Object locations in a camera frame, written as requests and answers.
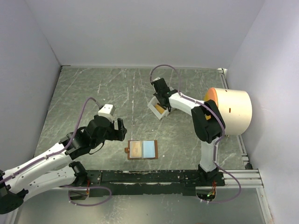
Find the brown leather card holder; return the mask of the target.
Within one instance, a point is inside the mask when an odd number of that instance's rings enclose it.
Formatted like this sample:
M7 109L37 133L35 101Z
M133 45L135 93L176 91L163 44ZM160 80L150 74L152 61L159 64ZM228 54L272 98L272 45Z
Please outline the brown leather card holder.
M130 158L130 142L128 141L128 146L124 149L127 154L128 160L155 160L158 159L158 142L157 140L141 140L142 142L142 157L141 158Z

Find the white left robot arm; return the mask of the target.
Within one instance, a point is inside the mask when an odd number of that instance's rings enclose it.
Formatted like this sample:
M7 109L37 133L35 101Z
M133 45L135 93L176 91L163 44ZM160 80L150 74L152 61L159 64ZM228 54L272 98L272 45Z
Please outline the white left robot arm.
M81 187L87 181L87 171L75 159L89 154L106 140L124 141L127 129L123 120L110 120L107 115L95 115L87 126L75 128L36 158L0 173L0 212L7 214L26 200L55 187Z

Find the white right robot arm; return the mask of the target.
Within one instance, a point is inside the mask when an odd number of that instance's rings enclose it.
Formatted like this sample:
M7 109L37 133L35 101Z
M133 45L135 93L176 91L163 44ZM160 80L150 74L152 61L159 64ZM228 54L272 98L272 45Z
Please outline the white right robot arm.
M201 101L190 98L176 89L169 87L163 78L151 82L155 93L148 103L148 108L161 120L172 109L177 109L192 117L195 133L201 141L201 160L198 180L202 185L209 185L218 174L218 143L225 131L225 122L218 106L213 100Z

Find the gold credit card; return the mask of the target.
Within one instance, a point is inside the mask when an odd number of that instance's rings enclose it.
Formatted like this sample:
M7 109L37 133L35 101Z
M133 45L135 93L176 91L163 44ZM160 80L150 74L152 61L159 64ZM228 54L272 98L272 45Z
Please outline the gold credit card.
M142 142L131 141L130 142L130 158L141 158L142 157Z

